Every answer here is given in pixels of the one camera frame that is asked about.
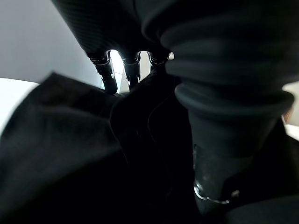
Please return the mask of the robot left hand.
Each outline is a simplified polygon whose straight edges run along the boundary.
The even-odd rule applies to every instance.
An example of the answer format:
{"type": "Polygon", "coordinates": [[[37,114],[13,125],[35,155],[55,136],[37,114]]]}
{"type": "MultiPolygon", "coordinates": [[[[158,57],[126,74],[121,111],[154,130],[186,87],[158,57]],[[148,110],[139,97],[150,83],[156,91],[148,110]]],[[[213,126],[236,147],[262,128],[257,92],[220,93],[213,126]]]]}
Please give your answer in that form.
{"type": "Polygon", "coordinates": [[[251,170],[293,103],[299,79],[296,0],[56,0],[80,46],[95,60],[105,46],[125,59],[146,49],[174,60],[178,101],[194,144],[194,193],[202,214],[259,199],[251,170]]]}

